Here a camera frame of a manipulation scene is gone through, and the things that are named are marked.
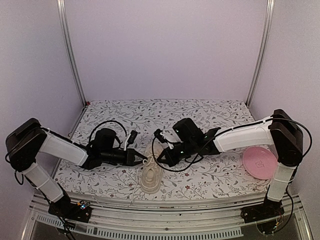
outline floral tablecloth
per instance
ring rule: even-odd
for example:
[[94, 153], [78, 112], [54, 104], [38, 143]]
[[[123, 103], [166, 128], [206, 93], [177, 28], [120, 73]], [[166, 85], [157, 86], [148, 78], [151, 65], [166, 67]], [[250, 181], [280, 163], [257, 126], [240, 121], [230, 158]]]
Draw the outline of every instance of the floral tablecloth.
[[[134, 147], [144, 154], [156, 129], [172, 131], [182, 118], [192, 118], [203, 132], [214, 127], [232, 127], [253, 122], [248, 108], [238, 100], [151, 99], [92, 101], [81, 119], [73, 141], [87, 144], [89, 134], [102, 121], [117, 120], [127, 132], [139, 132]], [[124, 140], [123, 130], [116, 124], [105, 126]], [[164, 171], [160, 191], [141, 191], [143, 165], [136, 167], [103, 164], [85, 170], [62, 160], [55, 180], [69, 192], [92, 196], [134, 200], [196, 200], [242, 196], [266, 191], [268, 180], [250, 176], [243, 167], [244, 149], [231, 150], [216, 156], [206, 156], [184, 172]], [[175, 169], [187, 165], [181, 161]]]

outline beige shoe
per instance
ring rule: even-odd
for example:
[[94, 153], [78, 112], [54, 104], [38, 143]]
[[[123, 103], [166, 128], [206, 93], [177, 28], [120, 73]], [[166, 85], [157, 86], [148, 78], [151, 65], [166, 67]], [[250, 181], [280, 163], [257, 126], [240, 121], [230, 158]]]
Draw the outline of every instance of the beige shoe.
[[[154, 157], [158, 158], [163, 151], [163, 147], [155, 142], [153, 146]], [[155, 194], [160, 189], [163, 169], [157, 165], [152, 155], [152, 145], [150, 144], [144, 152], [147, 159], [143, 160], [143, 171], [140, 181], [141, 190], [146, 194]]]

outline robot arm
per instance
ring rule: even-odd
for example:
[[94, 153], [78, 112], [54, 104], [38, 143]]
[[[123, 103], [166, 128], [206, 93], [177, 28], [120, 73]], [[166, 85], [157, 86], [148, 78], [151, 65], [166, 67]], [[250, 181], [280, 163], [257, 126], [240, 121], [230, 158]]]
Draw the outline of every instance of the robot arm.
[[169, 167], [197, 153], [200, 156], [218, 155], [236, 148], [274, 145], [278, 166], [264, 203], [257, 205], [256, 209], [244, 208], [243, 218], [246, 222], [253, 222], [284, 213], [281, 200], [303, 159], [303, 133], [283, 110], [275, 110], [272, 116], [227, 130], [218, 127], [203, 133], [190, 118], [180, 120], [173, 129], [181, 142], [168, 141], [166, 134], [159, 129], [154, 133], [160, 142], [170, 143], [157, 158], [159, 163]]
[[92, 211], [89, 204], [71, 203], [62, 187], [36, 162], [37, 154], [46, 153], [89, 170], [102, 163], [135, 166], [142, 162], [136, 161], [137, 156], [145, 159], [145, 156], [134, 149], [127, 148], [134, 142], [137, 134], [132, 131], [126, 138], [125, 149], [113, 148], [114, 141], [120, 141], [115, 131], [103, 128], [96, 132], [89, 145], [83, 146], [42, 127], [37, 119], [31, 118], [6, 138], [6, 158], [9, 157], [8, 162], [13, 169], [21, 172], [50, 201], [50, 214], [88, 222]]

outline metal grille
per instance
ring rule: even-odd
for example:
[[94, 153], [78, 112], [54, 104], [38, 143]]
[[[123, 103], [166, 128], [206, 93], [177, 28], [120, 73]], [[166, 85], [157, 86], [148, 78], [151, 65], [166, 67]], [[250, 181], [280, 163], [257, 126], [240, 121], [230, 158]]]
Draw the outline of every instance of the metal grille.
[[[63, 228], [62, 222], [54, 216], [47, 216], [38, 213], [36, 219], [38, 222], [51, 225], [56, 228]], [[137, 233], [86, 226], [86, 232], [78, 232], [77, 230], [74, 230], [74, 232], [109, 240], [223, 240], [243, 236], [240, 227], [196, 233]]]

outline pink dish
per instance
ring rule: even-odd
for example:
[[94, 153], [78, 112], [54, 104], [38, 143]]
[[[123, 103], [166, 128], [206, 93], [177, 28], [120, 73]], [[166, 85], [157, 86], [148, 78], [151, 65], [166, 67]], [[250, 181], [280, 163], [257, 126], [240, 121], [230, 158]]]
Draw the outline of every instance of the pink dish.
[[275, 155], [260, 146], [247, 148], [243, 153], [242, 163], [250, 175], [261, 180], [273, 178], [278, 165]]

